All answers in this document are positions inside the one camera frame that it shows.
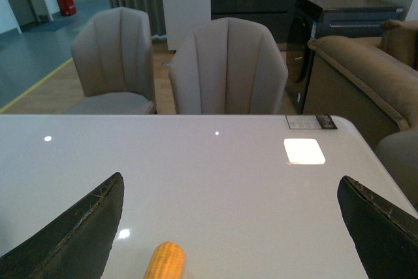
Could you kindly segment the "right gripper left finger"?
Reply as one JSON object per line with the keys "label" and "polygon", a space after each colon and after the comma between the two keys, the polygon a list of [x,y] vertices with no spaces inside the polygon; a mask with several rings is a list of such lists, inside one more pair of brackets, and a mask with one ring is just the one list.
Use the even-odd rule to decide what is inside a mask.
{"label": "right gripper left finger", "polygon": [[123,176],[116,172],[1,257],[2,278],[100,278],[121,219]]}

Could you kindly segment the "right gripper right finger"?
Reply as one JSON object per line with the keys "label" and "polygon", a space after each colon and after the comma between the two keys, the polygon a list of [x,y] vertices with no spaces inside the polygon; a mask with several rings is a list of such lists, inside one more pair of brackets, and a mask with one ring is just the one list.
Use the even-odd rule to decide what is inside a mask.
{"label": "right gripper right finger", "polygon": [[417,278],[417,218],[349,176],[337,199],[369,278]]}

